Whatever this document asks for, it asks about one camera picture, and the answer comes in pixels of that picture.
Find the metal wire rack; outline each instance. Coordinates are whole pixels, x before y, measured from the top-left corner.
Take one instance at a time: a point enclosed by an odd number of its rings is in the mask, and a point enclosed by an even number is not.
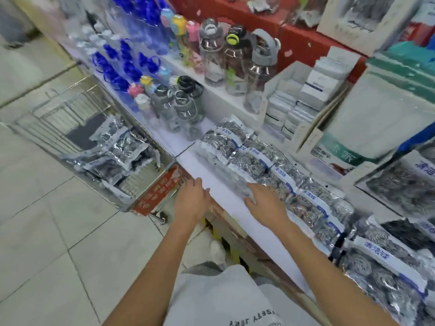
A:
[[[53,96],[50,94],[47,96],[47,101],[8,126],[57,159],[120,210],[128,211],[134,202],[175,163],[175,158],[158,145],[145,128],[125,112],[123,107],[103,87],[96,84],[93,78],[86,77],[61,93],[53,91]],[[94,177],[74,170],[60,158],[65,153],[77,153],[93,148],[96,142],[90,141],[89,137],[109,114],[116,113],[120,113],[130,127],[134,127],[160,151],[160,168],[157,163],[150,163],[141,169],[138,175],[129,175],[117,185],[117,188],[131,197],[128,201],[119,199]]]

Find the shoe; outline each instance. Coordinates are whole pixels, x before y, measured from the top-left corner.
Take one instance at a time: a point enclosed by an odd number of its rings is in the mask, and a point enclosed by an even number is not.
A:
[[[225,248],[220,241],[214,240],[210,244],[211,260],[222,270],[227,268]]]

